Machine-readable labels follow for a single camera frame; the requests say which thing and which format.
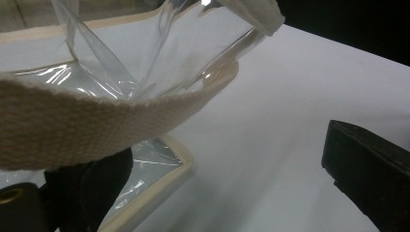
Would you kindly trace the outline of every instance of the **black clamp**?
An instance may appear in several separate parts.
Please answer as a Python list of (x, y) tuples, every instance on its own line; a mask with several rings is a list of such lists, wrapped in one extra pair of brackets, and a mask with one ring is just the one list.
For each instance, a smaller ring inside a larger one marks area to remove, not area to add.
[(113, 156), (47, 170), (40, 189), (22, 183), (0, 190), (0, 232), (97, 231), (132, 172), (131, 148)]

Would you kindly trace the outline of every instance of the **dark background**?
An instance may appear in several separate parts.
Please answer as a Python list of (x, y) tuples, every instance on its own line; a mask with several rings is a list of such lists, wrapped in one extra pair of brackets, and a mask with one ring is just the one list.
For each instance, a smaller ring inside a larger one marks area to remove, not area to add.
[(410, 66), (410, 1), (277, 1), (286, 25)]

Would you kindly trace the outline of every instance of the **beige fabric strap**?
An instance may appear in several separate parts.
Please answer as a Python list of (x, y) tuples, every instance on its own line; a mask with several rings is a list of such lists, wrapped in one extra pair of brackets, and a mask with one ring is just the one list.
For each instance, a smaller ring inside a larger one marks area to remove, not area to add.
[(113, 155), (183, 123), (237, 71), (235, 63), (200, 91), (140, 102), (96, 99), (0, 74), (0, 168), (49, 169)]

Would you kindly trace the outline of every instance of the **white table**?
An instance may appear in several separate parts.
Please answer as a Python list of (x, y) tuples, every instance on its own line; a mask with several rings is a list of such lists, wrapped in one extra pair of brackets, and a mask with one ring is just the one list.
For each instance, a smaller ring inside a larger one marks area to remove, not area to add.
[(321, 167), (328, 123), (410, 150), (410, 68), (282, 26), (171, 132), (196, 173), (135, 231), (376, 232)]

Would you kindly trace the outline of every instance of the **clear plastic bag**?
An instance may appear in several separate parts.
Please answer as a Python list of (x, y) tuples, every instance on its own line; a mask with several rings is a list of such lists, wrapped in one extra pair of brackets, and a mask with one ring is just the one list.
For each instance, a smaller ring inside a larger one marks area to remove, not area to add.
[(240, 53), (263, 39), (259, 32), (236, 46), (253, 26), (215, 0), (167, 0), (153, 12), (89, 26), (73, 2), (52, 1), (62, 34), (49, 26), (42, 38), (32, 39), (39, 30), (33, 28), (27, 38), (0, 43), (1, 54), (12, 54), (0, 58), (0, 72), (93, 97), (153, 99), (201, 89), (202, 80), (212, 75), (206, 68), (222, 54)]
[(105, 218), (113, 216), (161, 177), (183, 165), (159, 139), (132, 146), (132, 156), (132, 174)]

